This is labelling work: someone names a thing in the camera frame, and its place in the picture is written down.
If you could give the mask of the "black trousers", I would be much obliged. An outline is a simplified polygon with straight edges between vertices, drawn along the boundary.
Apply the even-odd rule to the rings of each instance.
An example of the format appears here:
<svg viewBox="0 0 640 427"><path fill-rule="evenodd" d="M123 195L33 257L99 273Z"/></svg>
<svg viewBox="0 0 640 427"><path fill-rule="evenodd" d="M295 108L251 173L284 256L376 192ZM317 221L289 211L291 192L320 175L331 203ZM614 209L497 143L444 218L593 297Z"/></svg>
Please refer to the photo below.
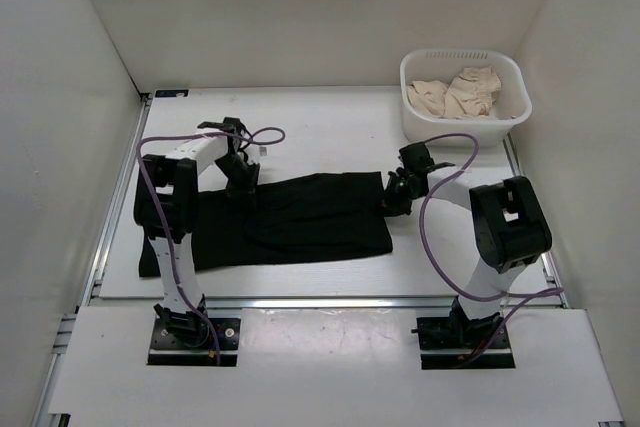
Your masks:
<svg viewBox="0 0 640 427"><path fill-rule="evenodd" d="M378 172L316 173L262 184L256 198L250 211L222 190L200 193L191 238L196 271L336 262L393 250L379 210Z"/></svg>

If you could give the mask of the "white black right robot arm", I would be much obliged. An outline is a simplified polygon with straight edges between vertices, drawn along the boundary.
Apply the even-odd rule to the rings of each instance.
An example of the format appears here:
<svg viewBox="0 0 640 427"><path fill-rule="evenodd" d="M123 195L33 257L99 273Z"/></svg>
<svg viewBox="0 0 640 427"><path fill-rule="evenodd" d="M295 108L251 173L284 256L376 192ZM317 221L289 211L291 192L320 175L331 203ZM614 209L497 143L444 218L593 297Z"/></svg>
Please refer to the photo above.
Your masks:
<svg viewBox="0 0 640 427"><path fill-rule="evenodd" d="M401 166L389 173L381 210L387 217L408 215L413 202L438 199L471 213L478 263L465 287L446 277L429 246L426 224L419 224L425 253L434 269L456 293L449 334L460 346L470 347L486 331L484 320L494 319L501 301L511 297L511 286L527 266L552 246L552 234L528 178L515 176L494 183L469 172L475 159L463 165L437 163L424 143L399 151Z"/></svg>

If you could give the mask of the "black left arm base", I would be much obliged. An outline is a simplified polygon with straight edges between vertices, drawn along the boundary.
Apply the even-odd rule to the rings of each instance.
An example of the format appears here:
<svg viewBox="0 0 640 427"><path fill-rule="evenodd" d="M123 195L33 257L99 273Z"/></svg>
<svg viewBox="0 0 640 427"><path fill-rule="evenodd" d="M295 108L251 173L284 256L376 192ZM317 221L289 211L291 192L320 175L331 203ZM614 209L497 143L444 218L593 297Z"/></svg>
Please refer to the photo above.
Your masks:
<svg viewBox="0 0 640 427"><path fill-rule="evenodd" d="M150 366L235 367L241 319L210 317L208 325L192 312L173 314L160 304L155 319L147 364Z"/></svg>

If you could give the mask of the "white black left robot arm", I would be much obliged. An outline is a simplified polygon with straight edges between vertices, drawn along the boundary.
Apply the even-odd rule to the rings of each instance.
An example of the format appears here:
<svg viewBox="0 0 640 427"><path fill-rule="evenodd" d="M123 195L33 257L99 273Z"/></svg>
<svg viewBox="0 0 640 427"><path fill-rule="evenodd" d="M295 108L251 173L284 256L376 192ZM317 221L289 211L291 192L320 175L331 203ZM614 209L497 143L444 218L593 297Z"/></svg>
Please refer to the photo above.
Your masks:
<svg viewBox="0 0 640 427"><path fill-rule="evenodd" d="M133 207L135 223L159 267L164 299L154 307L163 328L186 346L217 347L217 334L207 314L204 292L196 280L192 258L182 246L191 242L199 213L199 176L216 166L227 178L223 194L232 206L256 208L260 165L249 159L244 145L253 140L240 119L203 122L193 135L165 155L143 154L136 146L139 174Z"/></svg>

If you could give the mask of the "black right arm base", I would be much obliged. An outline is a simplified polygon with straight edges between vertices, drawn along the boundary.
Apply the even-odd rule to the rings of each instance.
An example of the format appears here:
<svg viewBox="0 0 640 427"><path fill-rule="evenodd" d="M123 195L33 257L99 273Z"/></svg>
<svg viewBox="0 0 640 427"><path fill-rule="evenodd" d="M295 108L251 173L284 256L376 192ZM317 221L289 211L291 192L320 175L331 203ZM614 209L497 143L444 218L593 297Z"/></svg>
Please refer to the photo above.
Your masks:
<svg viewBox="0 0 640 427"><path fill-rule="evenodd" d="M418 317L422 370L502 370L516 367L503 316L470 320L457 299L446 317Z"/></svg>

